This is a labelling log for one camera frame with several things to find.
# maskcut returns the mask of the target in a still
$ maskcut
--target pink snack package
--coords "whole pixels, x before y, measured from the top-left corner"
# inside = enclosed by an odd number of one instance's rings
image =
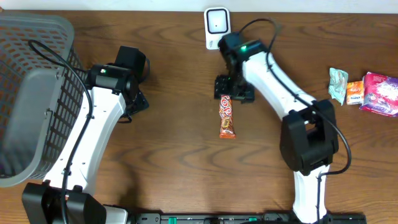
[[[398,78],[368,72],[364,77],[361,110],[384,116],[398,116]]]

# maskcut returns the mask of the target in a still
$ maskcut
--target wooden surface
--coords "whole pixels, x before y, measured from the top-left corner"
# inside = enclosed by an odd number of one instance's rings
[[[213,99],[225,64],[205,48],[202,13],[65,12],[75,28],[75,48],[86,68],[113,62],[120,45],[139,47],[151,60],[141,85],[150,108],[117,124],[98,171],[96,199],[165,213],[290,210],[293,173],[279,152],[280,121],[258,93],[253,104],[233,106],[235,140],[219,139],[219,101]],[[274,46],[280,67],[307,93],[330,98],[328,69],[349,80],[367,71],[398,76],[398,16],[364,14],[232,13],[237,30],[271,16],[283,25]],[[268,42],[269,24],[254,24],[245,36]],[[336,108],[338,126],[353,152],[351,169],[326,183],[332,212],[364,212],[368,223],[398,223],[398,119]],[[344,166],[346,153],[331,169]],[[25,183],[0,189],[1,223],[26,223],[21,203]]]

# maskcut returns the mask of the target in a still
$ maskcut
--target white plastic part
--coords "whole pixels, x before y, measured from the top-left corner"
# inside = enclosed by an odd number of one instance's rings
[[[218,42],[231,32],[229,11],[225,7],[212,7],[205,10],[206,48],[217,50]]]
[[[301,90],[284,71],[279,68],[271,53],[269,55],[269,64],[283,83],[301,97],[301,99],[312,105],[312,101],[315,100],[314,97]],[[242,66],[243,76],[246,81],[261,92],[280,119],[288,115],[291,110],[300,111],[307,107],[297,101],[271,74],[266,64],[265,52],[260,52],[251,56],[248,61],[243,62]]]
[[[115,208],[104,205],[106,209],[105,224],[126,224],[128,212],[123,208]]]
[[[294,172],[295,200],[293,211],[302,223],[315,223],[317,217],[317,199],[318,199],[318,175],[328,172],[330,166],[321,166],[310,175],[304,176],[300,172]],[[321,177],[319,219],[326,215],[325,208],[325,184],[326,176]]]
[[[110,89],[94,87],[89,92],[93,100],[94,119],[91,119],[89,122],[76,154],[73,157],[67,189],[71,190],[75,185],[80,185],[83,187],[84,193],[94,195],[96,173],[102,155],[108,143],[109,136],[118,119],[123,114],[126,104],[122,94],[112,94],[112,90]],[[63,169],[67,165],[69,155],[86,121],[87,114],[88,100],[84,94],[79,115],[67,143],[58,161],[44,178],[44,180],[50,180],[51,187],[62,187]]]

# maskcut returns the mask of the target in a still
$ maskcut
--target wooden table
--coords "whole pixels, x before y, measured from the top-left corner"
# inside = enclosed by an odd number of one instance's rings
[[[151,60],[152,73],[140,87],[150,108],[113,130],[98,171],[97,200],[165,213],[292,208],[294,180],[279,152],[280,121],[260,94],[253,104],[234,104],[237,139],[218,137],[213,85],[226,69],[220,53],[205,48],[202,12],[38,13],[73,24],[86,68],[113,62],[120,45],[139,47]],[[319,100],[330,98],[330,67],[347,71],[349,81],[367,71],[398,76],[398,16],[232,13],[233,30],[266,16],[283,25],[274,46],[278,64]],[[245,36],[268,42],[272,32],[257,23]],[[332,103],[353,163],[347,173],[328,178],[327,209],[364,212],[368,223],[397,223],[398,119]],[[331,169],[345,162],[340,142]],[[27,222],[24,187],[0,189],[1,223]]]

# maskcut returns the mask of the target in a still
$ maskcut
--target teal snack package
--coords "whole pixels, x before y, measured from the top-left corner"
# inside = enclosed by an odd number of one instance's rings
[[[346,97],[348,73],[340,69],[330,68],[329,94],[343,106]]]

